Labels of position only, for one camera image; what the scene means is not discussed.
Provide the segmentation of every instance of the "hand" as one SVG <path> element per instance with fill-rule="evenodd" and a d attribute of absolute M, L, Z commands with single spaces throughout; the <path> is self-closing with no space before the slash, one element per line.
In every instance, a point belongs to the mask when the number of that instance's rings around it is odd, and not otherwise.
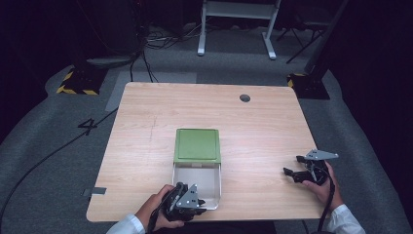
<path fill-rule="evenodd" d="M 336 208 L 338 208 L 339 206 L 343 205 L 343 199 L 341 198 L 341 194 L 340 194 L 340 189 L 339 189 L 339 185 L 337 182 L 337 179 L 334 175 L 334 171 L 333 168 L 331 167 L 331 165 L 329 165 L 327 162 L 325 162 L 325 165 L 328 168 L 328 172 L 330 173 L 331 178 L 333 179 L 334 185 L 335 185 L 335 192 L 334 192 L 334 197 L 333 200 L 331 201 L 331 205 L 330 205 L 330 211 L 334 211 Z M 314 192 L 317 197 L 319 198 L 319 200 L 326 205 L 327 201 L 328 201 L 328 196 L 330 194 L 330 179 L 328 178 L 325 183 L 322 186 L 318 186 L 317 184 L 310 182 L 308 180 L 304 180 L 302 182 L 304 185 L 306 185 L 306 187 L 308 187 L 308 189 L 310 189 L 310 191 Z"/>
<path fill-rule="evenodd" d="M 140 222 L 142 223 L 145 231 L 148 231 L 148 224 L 149 218 L 154 210 L 156 210 L 162 202 L 164 196 L 169 193 L 173 189 L 172 185 L 165 185 L 158 194 L 152 194 L 149 199 L 142 205 L 139 211 L 135 214 L 137 218 L 139 218 Z M 156 221 L 156 225 L 153 231 L 156 231 L 160 228 L 167 227 L 167 228 L 175 228 L 181 227 L 184 225 L 183 221 L 168 221 L 162 211 L 159 211 L 158 219 Z"/>

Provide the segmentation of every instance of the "person's left hand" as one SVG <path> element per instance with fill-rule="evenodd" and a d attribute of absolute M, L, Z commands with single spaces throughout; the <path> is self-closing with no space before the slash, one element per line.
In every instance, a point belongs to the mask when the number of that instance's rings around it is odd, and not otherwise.
<path fill-rule="evenodd" d="M 154 210 L 156 210 L 162 202 L 164 196 L 173 189 L 172 185 L 165 185 L 158 194 L 152 194 L 149 199 L 142 205 L 139 211 L 135 214 L 142 223 L 145 231 L 148 231 L 149 218 Z M 177 221 L 168 221 L 162 211 L 159 211 L 158 219 L 153 231 L 156 231 L 160 228 L 176 228 L 184 225 L 184 222 L 181 220 Z"/>

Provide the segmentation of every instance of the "black base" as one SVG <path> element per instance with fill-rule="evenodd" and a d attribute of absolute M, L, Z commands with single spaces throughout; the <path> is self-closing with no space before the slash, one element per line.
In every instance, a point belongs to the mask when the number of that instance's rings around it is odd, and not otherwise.
<path fill-rule="evenodd" d="M 72 95 L 98 95 L 107 70 L 93 67 L 88 69 L 74 67 L 64 77 L 57 92 Z"/>
<path fill-rule="evenodd" d="M 286 77 L 288 86 L 291 87 L 297 98 L 330 99 L 321 80 L 315 80 L 311 75 L 289 74 Z"/>

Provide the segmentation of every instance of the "white sleeve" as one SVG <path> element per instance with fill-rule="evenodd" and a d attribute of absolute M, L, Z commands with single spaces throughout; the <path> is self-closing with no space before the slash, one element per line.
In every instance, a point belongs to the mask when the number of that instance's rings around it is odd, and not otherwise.
<path fill-rule="evenodd" d="M 128 214 L 124 219 L 115 223 L 106 234 L 145 234 L 140 220 L 133 214 Z"/>
<path fill-rule="evenodd" d="M 337 234 L 365 234 L 364 229 L 344 204 L 336 208 L 331 214 L 327 231 Z"/>

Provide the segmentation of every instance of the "wooden table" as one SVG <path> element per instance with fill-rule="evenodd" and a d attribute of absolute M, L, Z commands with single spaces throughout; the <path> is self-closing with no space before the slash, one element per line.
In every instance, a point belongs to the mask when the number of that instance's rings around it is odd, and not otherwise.
<path fill-rule="evenodd" d="M 240 95 L 249 95 L 243 102 Z M 296 155 L 316 148 L 288 87 L 128 83 L 87 212 L 90 221 L 134 214 L 171 184 L 176 129 L 217 129 L 222 196 L 195 220 L 319 218 L 322 205 L 283 167 L 304 171 Z"/>

